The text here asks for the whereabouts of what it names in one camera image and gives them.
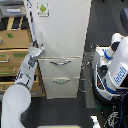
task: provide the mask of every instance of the white cabinet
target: white cabinet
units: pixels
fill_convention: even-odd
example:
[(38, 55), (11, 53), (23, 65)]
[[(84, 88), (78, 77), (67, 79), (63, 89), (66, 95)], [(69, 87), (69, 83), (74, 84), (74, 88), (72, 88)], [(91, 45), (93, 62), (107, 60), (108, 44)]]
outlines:
[[(30, 0), (34, 27), (24, 0), (31, 30), (35, 28), (38, 45), (46, 51), (39, 66), (47, 98), (77, 96), (82, 56), (90, 16), (91, 0)], [(39, 4), (47, 5), (49, 16), (39, 15)], [(63, 83), (57, 79), (72, 79)]]

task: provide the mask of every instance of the drawer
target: drawer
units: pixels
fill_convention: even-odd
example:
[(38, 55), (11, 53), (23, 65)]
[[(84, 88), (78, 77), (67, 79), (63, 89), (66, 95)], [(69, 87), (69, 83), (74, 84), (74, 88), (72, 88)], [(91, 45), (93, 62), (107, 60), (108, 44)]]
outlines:
[(80, 76), (81, 58), (39, 59), (38, 62), (43, 79)]
[(30, 44), (28, 30), (0, 31), (0, 40), (0, 49), (28, 48)]
[(0, 77), (1, 76), (16, 76), (19, 71), (20, 66), (15, 67), (0, 67)]
[(44, 79), (47, 99), (76, 98), (79, 78)]
[[(14, 82), (0, 82), (0, 92), (4, 93), (13, 84), (14, 84)], [(39, 85), (39, 79), (37, 76), (37, 79), (33, 82), (31, 92), (39, 92), (40, 90), (41, 90), (41, 87)]]
[(12, 6), (0, 6), (4, 17), (22, 17), (26, 16), (26, 12), (22, 11), (23, 5), (12, 5)]
[(28, 49), (0, 50), (0, 66), (20, 65)]
[(41, 45), (43, 37), (44, 47), (46, 48), (42, 57), (82, 56), (91, 0), (72, 0), (70, 2), (69, 0), (61, 0), (61, 2), (58, 0), (57, 6), (56, 2), (48, 0), (50, 6), (50, 16), (48, 18), (39, 16), (37, 3), (40, 3), (40, 1), (31, 1), (33, 5), (31, 11), (36, 26), (37, 42)]

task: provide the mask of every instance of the green label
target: green label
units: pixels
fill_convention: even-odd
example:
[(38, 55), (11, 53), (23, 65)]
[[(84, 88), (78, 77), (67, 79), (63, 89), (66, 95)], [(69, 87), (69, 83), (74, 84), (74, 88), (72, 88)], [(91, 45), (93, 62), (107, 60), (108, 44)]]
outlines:
[(9, 67), (9, 69), (13, 69), (12, 67)]
[(27, 53), (13, 53), (14, 57), (19, 58), (19, 57), (25, 57)]
[(0, 55), (1, 57), (6, 57), (5, 55)]
[(59, 82), (59, 84), (64, 84), (65, 82), (64, 81), (62, 81), (62, 82)]
[(8, 38), (13, 38), (12, 33), (7, 33)]
[(46, 10), (46, 7), (44, 5), (41, 5), (40, 10), (42, 11), (42, 13)]

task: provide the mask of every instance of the drawer handle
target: drawer handle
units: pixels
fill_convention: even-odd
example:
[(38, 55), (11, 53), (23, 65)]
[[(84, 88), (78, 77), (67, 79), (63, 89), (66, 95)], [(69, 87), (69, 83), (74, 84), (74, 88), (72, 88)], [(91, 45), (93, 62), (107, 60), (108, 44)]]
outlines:
[(0, 61), (0, 63), (8, 63), (9, 62), (9, 58), (7, 58), (7, 60), (5, 61)]
[(70, 63), (70, 62), (71, 62), (71, 60), (66, 60), (66, 62), (60, 62), (60, 63), (51, 61), (50, 63), (55, 64), (55, 65), (65, 65), (65, 64)]
[(16, 73), (16, 70), (14, 70), (14, 72), (0, 72), (0, 75), (12, 75), (15, 73)]
[(52, 82), (55, 82), (57, 84), (64, 84), (66, 82), (70, 81), (70, 79), (58, 79), (58, 80), (52, 80)]

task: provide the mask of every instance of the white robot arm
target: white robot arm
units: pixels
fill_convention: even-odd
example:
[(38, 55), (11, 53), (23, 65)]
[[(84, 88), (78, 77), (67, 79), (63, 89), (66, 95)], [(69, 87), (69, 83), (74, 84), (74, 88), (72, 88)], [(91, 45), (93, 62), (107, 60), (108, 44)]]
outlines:
[(34, 73), (37, 60), (45, 49), (34, 48), (30, 44), (29, 54), (24, 58), (14, 85), (9, 87), (3, 96), (1, 128), (24, 128), (21, 124), (21, 114), (25, 112), (31, 103), (31, 88), (34, 81)]
[(110, 47), (97, 47), (94, 53), (94, 92), (105, 102), (118, 103), (128, 89), (128, 37), (112, 36)]

